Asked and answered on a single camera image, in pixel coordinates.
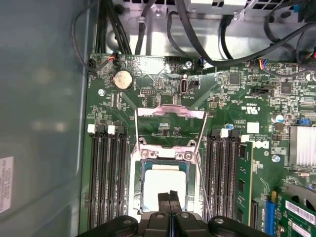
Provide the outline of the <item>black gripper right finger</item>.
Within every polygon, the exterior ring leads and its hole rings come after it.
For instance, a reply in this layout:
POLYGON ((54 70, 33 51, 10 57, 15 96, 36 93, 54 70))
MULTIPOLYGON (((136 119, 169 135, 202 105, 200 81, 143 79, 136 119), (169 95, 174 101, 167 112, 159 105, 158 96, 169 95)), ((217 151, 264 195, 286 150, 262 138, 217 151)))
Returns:
POLYGON ((176 191, 170 192, 170 211, 177 237, 267 237, 268 234, 223 216, 208 223, 193 212, 182 210, 176 191))

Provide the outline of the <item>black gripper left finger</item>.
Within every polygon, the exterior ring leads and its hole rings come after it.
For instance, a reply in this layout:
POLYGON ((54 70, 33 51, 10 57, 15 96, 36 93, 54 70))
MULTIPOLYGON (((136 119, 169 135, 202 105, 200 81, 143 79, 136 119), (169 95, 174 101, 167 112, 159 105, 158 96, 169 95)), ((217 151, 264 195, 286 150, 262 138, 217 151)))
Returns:
POLYGON ((141 220, 127 215, 92 228, 80 237, 168 237, 171 226, 170 194, 158 194, 158 211, 145 212, 141 220))

